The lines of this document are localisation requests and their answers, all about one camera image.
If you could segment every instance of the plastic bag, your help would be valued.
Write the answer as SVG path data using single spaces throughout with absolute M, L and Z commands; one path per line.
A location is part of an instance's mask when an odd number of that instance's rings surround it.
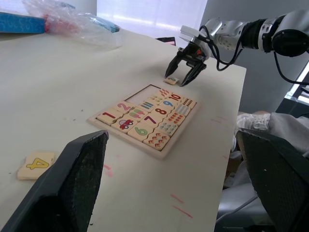
M 45 31 L 113 49 L 122 44 L 122 30 L 114 23 L 55 0 L 23 0 L 31 16 L 45 18 Z

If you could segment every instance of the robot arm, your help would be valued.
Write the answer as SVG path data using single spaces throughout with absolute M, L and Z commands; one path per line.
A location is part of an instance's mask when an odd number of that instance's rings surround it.
M 177 69 L 178 63 L 184 59 L 192 68 L 182 83 L 182 86 L 185 86 L 206 68 L 203 62 L 210 57 L 211 52 L 218 60 L 217 69 L 221 71 L 236 61 L 239 48 L 240 51 L 244 48 L 259 49 L 266 53 L 275 51 L 289 57 L 299 56 L 308 51 L 309 11 L 294 11 L 255 22 L 211 19 L 201 26 L 200 31 L 182 26 L 180 37 L 189 44 L 185 49 L 179 49 L 177 56 L 169 64 L 166 77 L 171 75 Z M 220 61 L 217 46 L 235 51 L 229 63 Z M 219 62 L 227 66 L 219 69 Z

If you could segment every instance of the number puzzle board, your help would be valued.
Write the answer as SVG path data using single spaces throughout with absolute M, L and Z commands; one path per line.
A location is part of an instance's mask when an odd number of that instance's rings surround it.
M 199 108 L 191 98 L 148 85 L 87 121 L 163 159 Z

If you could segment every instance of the pink number 2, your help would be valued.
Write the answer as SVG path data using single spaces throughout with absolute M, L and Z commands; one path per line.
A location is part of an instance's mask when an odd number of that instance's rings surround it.
M 150 116 L 147 116 L 146 118 L 144 118 L 145 121 L 146 121 L 147 119 L 149 119 L 150 121 L 152 121 L 152 123 L 156 124 L 156 122 L 155 122 Z
M 121 108 L 121 106 L 125 109 L 125 110 L 129 110 L 129 109 L 131 109 L 131 107 L 130 106 L 126 106 L 125 104 L 123 104 L 123 103 L 119 103 L 118 105 L 117 105 L 119 108 Z

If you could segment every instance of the red car illustration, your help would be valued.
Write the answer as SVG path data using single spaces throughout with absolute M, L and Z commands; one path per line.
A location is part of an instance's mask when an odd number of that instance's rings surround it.
M 120 124 L 120 129 L 124 130 L 124 129 L 128 129 L 129 125 L 133 125 L 133 121 L 131 119 L 121 120 L 119 124 Z

